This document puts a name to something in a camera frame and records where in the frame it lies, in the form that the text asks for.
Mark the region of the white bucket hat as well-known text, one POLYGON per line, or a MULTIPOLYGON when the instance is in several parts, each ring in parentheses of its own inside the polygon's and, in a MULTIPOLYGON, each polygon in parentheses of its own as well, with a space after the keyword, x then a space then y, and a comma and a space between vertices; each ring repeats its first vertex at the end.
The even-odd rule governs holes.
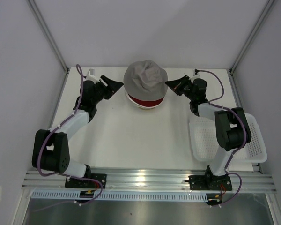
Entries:
POLYGON ((156 108, 164 101, 164 98, 161 98, 156 101, 142 101, 131 97, 127 92, 125 92, 125 95, 134 106, 144 110, 156 108))

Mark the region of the grey bucket hat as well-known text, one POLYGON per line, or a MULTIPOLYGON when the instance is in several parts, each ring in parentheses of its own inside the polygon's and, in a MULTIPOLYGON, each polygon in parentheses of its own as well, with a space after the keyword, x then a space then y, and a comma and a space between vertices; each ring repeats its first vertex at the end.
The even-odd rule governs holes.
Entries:
POLYGON ((123 83, 131 97, 141 101, 157 101, 165 97, 167 72, 152 60, 136 61, 125 71, 123 83))

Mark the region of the red cap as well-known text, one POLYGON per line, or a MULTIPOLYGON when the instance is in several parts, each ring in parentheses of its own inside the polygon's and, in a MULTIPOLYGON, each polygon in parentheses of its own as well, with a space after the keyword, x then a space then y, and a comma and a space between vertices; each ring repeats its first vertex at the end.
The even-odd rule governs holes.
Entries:
POLYGON ((133 103, 135 103, 137 105, 141 105, 141 106, 146 106, 146 107, 158 106, 164 100, 164 98, 161 98, 161 99, 154 100, 154 101, 145 101, 145 100, 139 100, 137 98, 134 98, 134 97, 130 96, 128 93, 126 95, 127 95, 128 99, 131 100, 133 103))

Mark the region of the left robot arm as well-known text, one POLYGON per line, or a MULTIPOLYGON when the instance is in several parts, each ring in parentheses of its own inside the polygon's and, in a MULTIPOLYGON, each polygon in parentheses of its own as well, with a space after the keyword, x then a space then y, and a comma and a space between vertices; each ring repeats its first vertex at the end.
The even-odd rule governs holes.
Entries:
POLYGON ((97 104, 103 99, 110 99, 121 87, 117 82, 102 75, 82 80, 80 95, 70 115, 55 127, 36 132, 32 165, 41 176, 61 174, 75 177, 75 182, 82 188, 92 182, 88 165, 70 158, 69 140, 85 125, 89 124, 96 112, 97 104))

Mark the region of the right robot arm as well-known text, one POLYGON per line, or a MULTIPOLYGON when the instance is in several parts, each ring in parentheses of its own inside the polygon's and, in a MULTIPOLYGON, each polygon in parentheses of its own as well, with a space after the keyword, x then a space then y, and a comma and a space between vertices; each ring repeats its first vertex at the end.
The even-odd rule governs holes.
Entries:
POLYGON ((224 185, 231 190, 228 168, 234 155, 251 141, 251 131, 243 108, 227 108, 212 103, 206 98, 207 82, 201 78, 191 80, 184 76, 167 81, 166 85, 178 96, 190 100, 190 110, 197 116, 211 120, 215 124, 218 150, 204 175, 189 176, 192 190, 217 190, 224 185))

